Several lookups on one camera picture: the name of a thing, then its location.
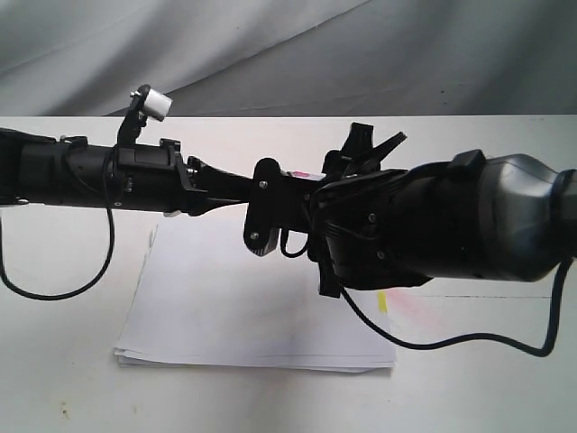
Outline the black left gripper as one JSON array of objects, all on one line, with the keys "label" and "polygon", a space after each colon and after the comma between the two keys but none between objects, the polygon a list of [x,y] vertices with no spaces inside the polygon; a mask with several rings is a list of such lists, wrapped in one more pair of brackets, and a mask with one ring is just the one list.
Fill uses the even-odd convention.
[{"label": "black left gripper", "polygon": [[247,203],[252,186],[251,178],[220,170],[195,156],[185,164],[180,142],[171,139],[160,140],[158,146],[119,146],[114,175],[122,183],[123,208],[193,217]]}]

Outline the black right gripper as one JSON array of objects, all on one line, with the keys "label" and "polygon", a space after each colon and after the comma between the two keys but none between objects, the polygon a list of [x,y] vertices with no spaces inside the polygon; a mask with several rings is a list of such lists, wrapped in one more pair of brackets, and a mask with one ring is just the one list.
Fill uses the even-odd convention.
[{"label": "black right gripper", "polygon": [[407,170],[353,174],[353,157],[331,150],[321,172],[327,182],[311,196],[310,260],[318,263],[319,294],[339,299],[344,288],[420,287],[431,279],[400,264],[383,235],[389,199],[405,185]]}]

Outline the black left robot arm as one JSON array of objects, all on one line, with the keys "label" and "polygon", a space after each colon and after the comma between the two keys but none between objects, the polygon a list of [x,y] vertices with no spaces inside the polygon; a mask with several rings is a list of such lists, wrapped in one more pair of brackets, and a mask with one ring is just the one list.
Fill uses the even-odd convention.
[{"label": "black left robot arm", "polygon": [[105,147],[1,131],[1,203],[119,208],[196,217],[247,202],[252,180],[183,158],[178,141]]}]

